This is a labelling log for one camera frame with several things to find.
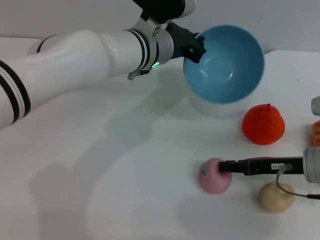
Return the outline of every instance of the white wall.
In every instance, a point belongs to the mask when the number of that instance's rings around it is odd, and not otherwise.
[[[141,13],[132,0],[0,3],[0,36],[45,37],[77,29],[117,31],[130,28]],[[217,24],[242,26],[258,37],[266,52],[320,51],[319,0],[197,0],[195,12],[175,22],[194,32]]]

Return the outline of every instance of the white table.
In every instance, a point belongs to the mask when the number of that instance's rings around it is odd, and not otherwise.
[[[0,57],[25,55],[34,41],[0,38]],[[195,111],[181,59],[133,82],[120,76],[65,94],[1,131],[1,239],[318,239],[320,201],[297,198],[282,214],[259,207],[258,191],[275,175],[234,174],[220,195],[206,194],[196,180],[212,157],[302,155],[319,119],[310,101],[320,95],[320,53],[274,51],[265,60],[252,106],[270,103],[286,122],[270,146],[245,139],[243,116]],[[320,193],[303,175],[281,181]]]

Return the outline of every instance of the cable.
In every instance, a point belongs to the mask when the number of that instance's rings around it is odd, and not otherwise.
[[[308,195],[303,195],[303,194],[299,194],[299,193],[294,193],[288,190],[285,190],[282,186],[280,186],[279,184],[279,177],[285,172],[285,171],[290,171],[292,170],[293,166],[290,163],[287,163],[285,165],[282,165],[278,171],[278,174],[276,176],[275,179],[275,183],[277,185],[277,187],[279,189],[281,189],[282,191],[284,191],[286,194],[290,194],[290,195],[294,195],[294,196],[298,196],[298,197],[303,197],[303,198],[308,198],[308,199],[318,199],[320,200],[320,194],[308,194]]]

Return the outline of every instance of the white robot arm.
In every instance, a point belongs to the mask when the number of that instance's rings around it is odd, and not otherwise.
[[[131,29],[51,36],[34,44],[28,56],[0,60],[0,130],[58,95],[109,77],[128,74],[133,80],[155,63],[178,57],[200,61],[204,38],[171,22],[192,13],[195,0],[133,1],[142,14]]]

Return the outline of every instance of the orange object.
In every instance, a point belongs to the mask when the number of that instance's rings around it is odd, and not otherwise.
[[[312,125],[311,139],[314,147],[320,147],[320,121]]]
[[[278,109],[271,104],[254,106],[244,116],[242,131],[253,143],[269,145],[285,133],[286,124]]]

